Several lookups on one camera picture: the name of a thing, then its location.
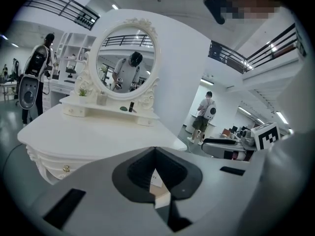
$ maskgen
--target drawer knob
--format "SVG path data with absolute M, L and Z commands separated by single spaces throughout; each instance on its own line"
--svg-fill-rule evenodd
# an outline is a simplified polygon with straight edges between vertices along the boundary
M 63 171 L 64 171 L 64 172 L 70 172 L 69 165 L 65 165 L 65 166 L 63 167 Z

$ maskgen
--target round mirror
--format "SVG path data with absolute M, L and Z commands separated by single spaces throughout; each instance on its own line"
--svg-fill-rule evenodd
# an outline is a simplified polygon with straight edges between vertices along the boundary
M 147 81 L 154 58 L 154 44 L 147 33 L 136 27 L 119 29 L 104 39 L 97 54 L 97 73 L 109 90 L 128 93 Z

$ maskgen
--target ornate mirror frame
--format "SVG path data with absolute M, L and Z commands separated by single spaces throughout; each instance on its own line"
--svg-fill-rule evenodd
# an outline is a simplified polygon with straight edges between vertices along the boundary
M 102 82 L 98 76 L 97 72 L 97 55 L 103 44 L 104 40 L 113 32 L 127 28 L 127 27 L 136 27 L 146 33 L 154 45 L 154 63 L 152 66 L 151 74 L 146 82 L 140 86 L 137 90 L 128 93 L 117 93 L 109 90 Z M 158 72 L 161 65 L 161 50 L 158 44 L 158 35 L 155 31 L 155 28 L 151 26 L 151 22 L 148 19 L 140 19 L 137 18 L 127 19 L 124 22 L 119 22 L 114 27 L 108 28 L 104 31 L 104 33 L 97 37 L 94 41 L 91 51 L 86 52 L 85 56 L 87 58 L 87 65 L 78 76 L 75 82 L 74 91 L 78 94 L 79 88 L 83 87 L 88 89 L 90 95 L 93 95 L 93 92 L 105 92 L 109 98 L 113 100 L 134 100 L 142 103 L 144 109 L 149 109 L 153 105 L 154 99 L 154 87 L 157 85 L 159 81 Z

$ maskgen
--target small potted plant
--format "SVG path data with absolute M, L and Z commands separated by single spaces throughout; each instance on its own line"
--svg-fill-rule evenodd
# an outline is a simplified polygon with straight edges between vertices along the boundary
M 79 89 L 79 102 L 81 104 L 86 103 L 86 96 L 87 96 L 88 91 L 86 89 L 80 88 Z

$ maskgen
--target railing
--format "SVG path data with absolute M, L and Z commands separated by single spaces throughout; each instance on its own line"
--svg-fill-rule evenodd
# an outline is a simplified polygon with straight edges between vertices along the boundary
M 296 48 L 295 24 L 288 27 L 273 40 L 247 58 L 248 66 L 257 68 L 265 63 L 281 57 Z
M 245 73 L 249 70 L 246 66 L 247 60 L 244 56 L 215 41 L 211 41 L 208 57 L 216 59 L 240 73 Z
M 49 11 L 89 30 L 99 19 L 96 13 L 74 0 L 27 0 L 23 6 Z
M 146 34 L 122 35 L 108 37 L 103 42 L 102 46 L 110 45 L 138 45 L 143 47 L 153 48 L 151 39 Z

